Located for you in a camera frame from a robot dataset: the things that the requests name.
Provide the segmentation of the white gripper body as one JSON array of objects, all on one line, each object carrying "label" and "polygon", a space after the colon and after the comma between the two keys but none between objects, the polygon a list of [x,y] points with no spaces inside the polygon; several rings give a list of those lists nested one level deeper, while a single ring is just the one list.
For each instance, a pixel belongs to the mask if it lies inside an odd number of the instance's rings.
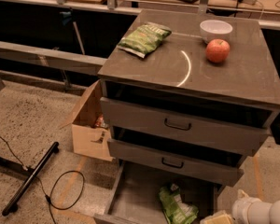
[{"label": "white gripper body", "polygon": [[270,203],[251,197],[239,189],[237,200],[231,208],[231,216],[235,224],[270,224],[271,207]]}]

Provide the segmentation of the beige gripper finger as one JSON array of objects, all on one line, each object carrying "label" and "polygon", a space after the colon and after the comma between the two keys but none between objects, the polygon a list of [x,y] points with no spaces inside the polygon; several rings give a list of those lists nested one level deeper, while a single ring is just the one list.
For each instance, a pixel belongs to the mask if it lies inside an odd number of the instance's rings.
[{"label": "beige gripper finger", "polygon": [[234,224],[230,215],[225,211],[219,211],[212,216],[206,217],[200,221],[200,224]]}]

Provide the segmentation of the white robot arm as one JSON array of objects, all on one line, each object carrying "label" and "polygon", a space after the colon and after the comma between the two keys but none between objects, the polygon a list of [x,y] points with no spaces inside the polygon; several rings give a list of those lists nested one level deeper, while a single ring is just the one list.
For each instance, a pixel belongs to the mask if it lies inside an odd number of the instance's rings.
[{"label": "white robot arm", "polygon": [[221,210],[205,217],[200,224],[280,224],[280,200],[266,203],[239,189],[230,214]]}]

